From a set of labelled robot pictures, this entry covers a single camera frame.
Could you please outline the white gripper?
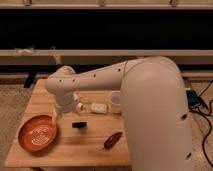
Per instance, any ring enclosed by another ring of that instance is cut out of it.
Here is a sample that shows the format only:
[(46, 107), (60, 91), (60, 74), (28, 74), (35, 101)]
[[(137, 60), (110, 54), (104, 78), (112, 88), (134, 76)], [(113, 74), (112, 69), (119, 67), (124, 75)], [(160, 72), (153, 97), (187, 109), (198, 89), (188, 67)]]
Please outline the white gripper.
[(76, 109), (76, 105), (76, 101), (69, 102), (68, 104), (59, 104), (58, 102), (54, 102), (55, 111), (53, 111), (52, 114), (52, 124), (57, 125), (62, 118), (62, 114), (74, 111)]

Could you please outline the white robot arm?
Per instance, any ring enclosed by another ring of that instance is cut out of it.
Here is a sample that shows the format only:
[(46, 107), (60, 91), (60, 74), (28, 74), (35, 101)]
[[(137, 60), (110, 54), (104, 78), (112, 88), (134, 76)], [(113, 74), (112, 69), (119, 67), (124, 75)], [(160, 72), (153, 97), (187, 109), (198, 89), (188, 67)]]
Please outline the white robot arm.
[(186, 90), (172, 60), (140, 58), (81, 74), (63, 66), (46, 89), (60, 114), (73, 110), (75, 91), (118, 90), (132, 171), (194, 171)]

